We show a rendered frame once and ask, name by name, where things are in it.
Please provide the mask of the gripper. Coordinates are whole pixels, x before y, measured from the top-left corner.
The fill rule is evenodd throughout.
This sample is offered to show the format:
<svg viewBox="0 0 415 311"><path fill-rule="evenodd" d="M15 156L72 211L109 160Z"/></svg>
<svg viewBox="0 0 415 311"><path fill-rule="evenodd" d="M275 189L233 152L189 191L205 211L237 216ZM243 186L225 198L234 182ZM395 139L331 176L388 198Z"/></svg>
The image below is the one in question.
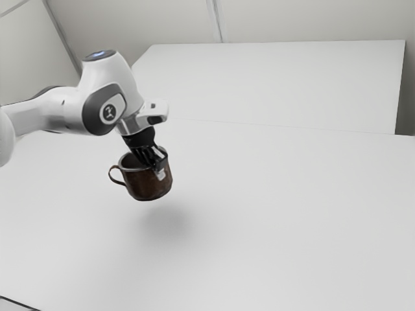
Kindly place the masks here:
<svg viewBox="0 0 415 311"><path fill-rule="evenodd" d="M151 167L158 180L166 177L165 167L168 162L168 153L162 146L157 146L154 139L156 131L149 126L132 135L123 135L123 141L137 160L147 167Z"/></svg>

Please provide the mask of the brown rusty metal mug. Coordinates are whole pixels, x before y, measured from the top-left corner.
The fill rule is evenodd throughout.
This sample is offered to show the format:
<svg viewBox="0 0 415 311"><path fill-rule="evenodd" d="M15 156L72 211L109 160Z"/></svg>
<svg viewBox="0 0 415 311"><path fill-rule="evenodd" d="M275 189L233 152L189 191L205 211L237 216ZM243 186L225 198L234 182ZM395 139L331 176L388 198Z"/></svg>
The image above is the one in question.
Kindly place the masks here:
<svg viewBox="0 0 415 311"><path fill-rule="evenodd" d="M113 169L121 172L122 181L111 175ZM115 184L124 186L133 199L143 202L163 197L171 190L173 183L169 160L160 171L156 171L142 163L132 152L123 155L118 164L110 167L108 177Z"/></svg>

